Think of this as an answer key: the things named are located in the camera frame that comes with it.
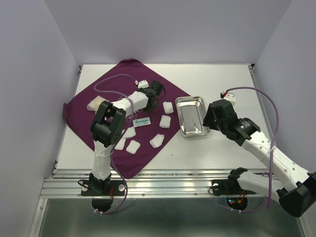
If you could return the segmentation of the curved tip tweezers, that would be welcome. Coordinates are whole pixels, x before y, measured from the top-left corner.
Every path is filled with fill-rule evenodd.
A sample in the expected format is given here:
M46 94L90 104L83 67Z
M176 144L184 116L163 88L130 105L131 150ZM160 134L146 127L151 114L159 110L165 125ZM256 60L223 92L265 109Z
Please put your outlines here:
M193 122L193 125L194 125L194 128L195 128L195 131L197 134L201 134L201 131L199 130L198 126L196 125L196 123L194 122L194 120L192 120Z

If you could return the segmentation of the suture packet white green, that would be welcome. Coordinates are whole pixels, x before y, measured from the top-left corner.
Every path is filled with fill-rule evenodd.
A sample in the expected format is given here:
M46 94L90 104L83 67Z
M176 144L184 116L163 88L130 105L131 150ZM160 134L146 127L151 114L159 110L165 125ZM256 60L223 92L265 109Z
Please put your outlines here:
M146 118L139 118L133 120L133 126L136 127L141 127L141 126L146 126L146 125L151 125L151 120L149 117Z

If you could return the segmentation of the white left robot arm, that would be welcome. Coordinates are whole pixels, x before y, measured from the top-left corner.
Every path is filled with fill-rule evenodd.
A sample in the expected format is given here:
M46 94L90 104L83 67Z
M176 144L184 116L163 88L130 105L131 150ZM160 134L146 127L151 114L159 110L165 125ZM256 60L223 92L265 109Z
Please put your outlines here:
M94 163L89 175L93 189L100 195L110 188L111 155L123 136L126 117L141 109L149 112L157 106L157 99L164 86L154 80L147 87L138 87L131 95L115 102L101 102L90 126L94 142Z

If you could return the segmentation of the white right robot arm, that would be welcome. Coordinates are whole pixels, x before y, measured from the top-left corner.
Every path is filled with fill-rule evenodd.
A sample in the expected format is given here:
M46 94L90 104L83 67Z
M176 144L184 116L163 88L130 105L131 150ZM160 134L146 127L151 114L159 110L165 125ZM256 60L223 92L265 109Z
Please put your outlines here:
M300 167L265 136L248 118L238 118L230 101L209 104L203 126L218 130L254 155L272 170L277 180L257 175L246 168L230 172L227 179L215 180L213 195L260 194L278 202L293 217L301 217L316 201L316 175Z

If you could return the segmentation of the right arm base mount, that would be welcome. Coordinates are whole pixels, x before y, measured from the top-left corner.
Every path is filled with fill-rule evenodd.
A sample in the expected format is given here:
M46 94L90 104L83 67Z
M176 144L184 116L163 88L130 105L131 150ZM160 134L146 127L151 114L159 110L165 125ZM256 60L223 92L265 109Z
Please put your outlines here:
M242 189L237 182L237 179L247 171L247 169L240 167L232 170L227 179L212 180L208 193L214 197L228 196L226 203L230 210L249 213L250 210L246 210L248 205L247 195L254 195L255 192Z

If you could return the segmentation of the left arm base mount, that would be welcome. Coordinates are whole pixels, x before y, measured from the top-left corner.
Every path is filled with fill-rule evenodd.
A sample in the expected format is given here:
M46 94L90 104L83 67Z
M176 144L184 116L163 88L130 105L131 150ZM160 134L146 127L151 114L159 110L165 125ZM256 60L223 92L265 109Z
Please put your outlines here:
M110 215L117 212L127 198L128 186L126 180L112 180L111 175L105 180L99 180L90 173L87 180L79 179L80 195L92 197L91 207L94 213Z

